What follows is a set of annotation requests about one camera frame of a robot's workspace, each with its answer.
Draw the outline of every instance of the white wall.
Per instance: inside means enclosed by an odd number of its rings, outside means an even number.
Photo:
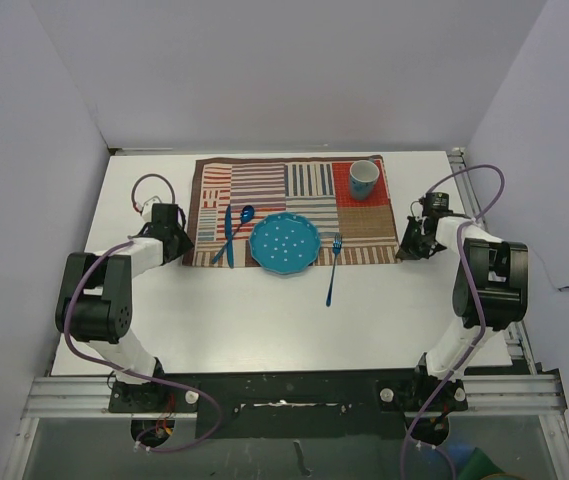
[[[0,477],[51,354],[66,255],[81,248],[107,150],[23,0],[0,0]]]
[[[549,0],[475,133],[473,164],[504,169],[493,232],[531,245],[558,286],[569,284],[569,0]],[[486,203],[495,182],[473,177]],[[532,257],[526,319],[536,359],[559,367],[569,402],[569,293],[554,292]]]
[[[109,146],[228,151],[467,145],[545,0],[31,3]]]

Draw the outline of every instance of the white table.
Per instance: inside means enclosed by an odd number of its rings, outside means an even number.
[[[141,175],[166,176],[187,210],[197,159],[284,158],[381,154],[399,240],[409,205],[451,173],[444,152],[344,152],[239,155],[148,155],[110,159],[86,250],[109,248],[136,233],[142,219],[130,204]],[[441,190],[462,211],[456,184]],[[169,200],[156,179],[139,188],[142,201]],[[133,281],[132,329],[170,373],[261,372],[412,368],[444,333],[454,314],[451,294],[458,266],[452,252],[396,265],[340,266],[333,306],[325,306],[330,267],[279,277],[260,268],[211,269],[179,262]],[[82,351],[94,353],[83,344]],[[502,335],[496,335],[471,365],[511,365]],[[102,366],[74,357],[63,339],[53,375],[103,375]]]

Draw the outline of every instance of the red patch on placemat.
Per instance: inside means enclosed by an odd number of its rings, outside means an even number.
[[[380,178],[377,180],[373,192],[363,202],[354,200],[348,190],[350,169],[353,162],[333,163],[333,182],[335,183],[335,198],[338,207],[379,207],[388,205],[388,192],[384,184],[384,177],[380,170]],[[381,169],[382,164],[379,160],[375,161],[377,168]]]

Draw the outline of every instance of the blue fork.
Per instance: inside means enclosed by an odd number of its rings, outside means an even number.
[[[335,234],[335,240],[333,240],[333,273],[331,273],[331,285],[328,287],[328,296],[326,297],[326,306],[331,306],[331,296],[333,295],[333,278],[335,278],[335,266],[337,265],[337,256],[342,251],[342,235],[340,233]]]

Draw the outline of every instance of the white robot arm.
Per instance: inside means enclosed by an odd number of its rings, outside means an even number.
[[[122,371],[115,372],[116,378],[130,385],[145,382],[125,371],[148,377],[161,372],[159,361],[144,349],[130,328],[132,279],[175,260],[193,247],[179,225],[177,205],[153,203],[149,211],[142,212],[142,218],[148,221],[139,234],[131,238],[131,245],[108,257],[90,277],[70,324],[73,338],[92,347],[105,360],[120,365]],[[66,308],[80,278],[103,253],[69,255],[55,311],[60,332],[64,331]]]
[[[493,335],[524,317],[528,296],[528,250],[523,244],[506,242],[477,225],[470,225],[462,231],[463,251],[459,251],[457,233],[469,219],[448,209],[445,193],[428,193],[420,203],[422,216],[409,217],[398,257],[403,260],[430,258],[449,249],[466,258],[473,275],[471,286],[460,263],[453,291],[456,316],[424,358],[429,376],[442,380],[450,374],[449,380],[454,382],[464,375],[477,351]],[[471,296],[472,288],[478,291],[486,319],[486,331],[479,341],[481,327]],[[473,344],[474,348],[462,361]]]

